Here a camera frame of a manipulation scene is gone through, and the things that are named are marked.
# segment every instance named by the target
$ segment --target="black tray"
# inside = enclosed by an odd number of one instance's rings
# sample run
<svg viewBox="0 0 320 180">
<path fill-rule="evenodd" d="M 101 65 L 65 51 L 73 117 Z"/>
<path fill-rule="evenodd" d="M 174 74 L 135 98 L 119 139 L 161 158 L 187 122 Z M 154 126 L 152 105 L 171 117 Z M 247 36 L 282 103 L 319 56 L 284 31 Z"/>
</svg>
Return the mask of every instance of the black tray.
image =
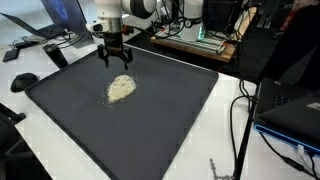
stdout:
<svg viewBox="0 0 320 180">
<path fill-rule="evenodd" d="M 129 70 L 93 52 L 26 90 L 111 179 L 161 179 L 214 87 L 218 74 L 133 49 Z M 132 76 L 137 89 L 108 104 L 108 85 Z"/>
</svg>

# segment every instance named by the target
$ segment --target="wooden shelf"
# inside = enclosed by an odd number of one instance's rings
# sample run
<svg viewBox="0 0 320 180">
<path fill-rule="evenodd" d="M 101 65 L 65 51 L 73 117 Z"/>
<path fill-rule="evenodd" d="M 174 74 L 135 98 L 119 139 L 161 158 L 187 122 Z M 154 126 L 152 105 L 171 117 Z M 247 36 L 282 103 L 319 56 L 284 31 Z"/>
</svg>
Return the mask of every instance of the wooden shelf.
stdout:
<svg viewBox="0 0 320 180">
<path fill-rule="evenodd" d="M 249 9 L 249 13 L 243 18 L 243 21 L 239 26 L 239 32 L 242 35 L 247 31 L 247 29 L 248 29 L 248 27 L 249 27 L 254 15 L 256 14 L 256 12 L 257 12 L 257 8 L 256 7 L 252 7 L 252 8 Z M 218 61 L 223 61 L 223 62 L 229 62 L 231 60 L 233 54 L 236 51 L 236 48 L 232 44 L 227 44 L 225 50 L 222 51 L 222 53 L 220 55 L 217 55 L 215 53 L 209 53 L 209 52 L 202 51 L 202 50 L 199 50 L 199 49 L 190 48 L 190 47 L 184 46 L 182 44 L 177 44 L 177 43 L 174 43 L 174 42 L 157 39 L 156 37 L 152 37 L 151 38 L 151 42 L 154 43 L 154 44 L 167 46 L 167 47 L 170 47 L 170 48 L 174 48 L 174 49 L 178 49 L 178 50 L 181 50 L 181 51 L 197 54 L 197 55 L 200 55 L 200 56 L 204 56 L 204 57 L 207 57 L 207 58 L 211 58 L 211 59 L 218 60 Z"/>
</svg>

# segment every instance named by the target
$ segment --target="white powder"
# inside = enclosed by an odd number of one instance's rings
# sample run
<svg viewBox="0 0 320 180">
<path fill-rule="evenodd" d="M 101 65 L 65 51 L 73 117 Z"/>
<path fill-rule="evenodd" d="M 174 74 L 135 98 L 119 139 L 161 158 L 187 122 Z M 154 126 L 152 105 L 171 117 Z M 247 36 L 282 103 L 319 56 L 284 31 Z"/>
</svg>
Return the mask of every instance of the white powder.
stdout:
<svg viewBox="0 0 320 180">
<path fill-rule="evenodd" d="M 136 89 L 136 83 L 127 75 L 118 76 L 108 88 L 109 102 L 113 103 L 125 98 Z"/>
</svg>

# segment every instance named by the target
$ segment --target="black laptop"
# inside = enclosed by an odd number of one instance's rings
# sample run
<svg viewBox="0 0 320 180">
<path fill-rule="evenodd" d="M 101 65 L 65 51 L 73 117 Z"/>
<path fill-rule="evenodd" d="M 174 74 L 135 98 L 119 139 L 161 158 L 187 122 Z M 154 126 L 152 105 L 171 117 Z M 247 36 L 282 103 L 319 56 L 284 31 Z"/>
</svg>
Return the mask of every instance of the black laptop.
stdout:
<svg viewBox="0 0 320 180">
<path fill-rule="evenodd" d="M 0 14 L 3 15 L 4 17 L 8 18 L 12 22 L 16 23 L 17 25 L 19 25 L 23 29 L 27 30 L 31 34 L 39 36 L 39 37 L 43 37 L 45 39 L 53 39 L 53 38 L 56 38 L 58 36 L 65 34 L 65 30 L 62 27 L 55 25 L 55 24 L 52 24 L 52 25 L 49 25 L 44 28 L 36 30 L 32 26 L 30 26 L 29 24 L 24 22 L 23 20 L 19 19 L 18 17 L 11 16 L 11 15 L 4 14 L 4 13 L 0 13 Z"/>
<path fill-rule="evenodd" d="M 320 96 L 270 79 L 258 94 L 254 129 L 320 156 Z"/>
</svg>

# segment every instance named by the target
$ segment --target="black chair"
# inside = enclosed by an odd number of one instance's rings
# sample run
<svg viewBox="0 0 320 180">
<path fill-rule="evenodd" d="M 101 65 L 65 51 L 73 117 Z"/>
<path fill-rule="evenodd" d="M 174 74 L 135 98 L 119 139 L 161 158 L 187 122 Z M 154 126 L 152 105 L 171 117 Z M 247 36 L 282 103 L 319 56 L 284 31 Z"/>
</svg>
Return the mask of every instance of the black chair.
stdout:
<svg viewBox="0 0 320 180">
<path fill-rule="evenodd" d="M 23 120 L 24 114 L 16 114 L 0 103 L 0 180 L 6 180 L 6 165 L 31 158 L 32 152 L 24 152 L 24 140 L 17 136 L 15 124 Z"/>
</svg>

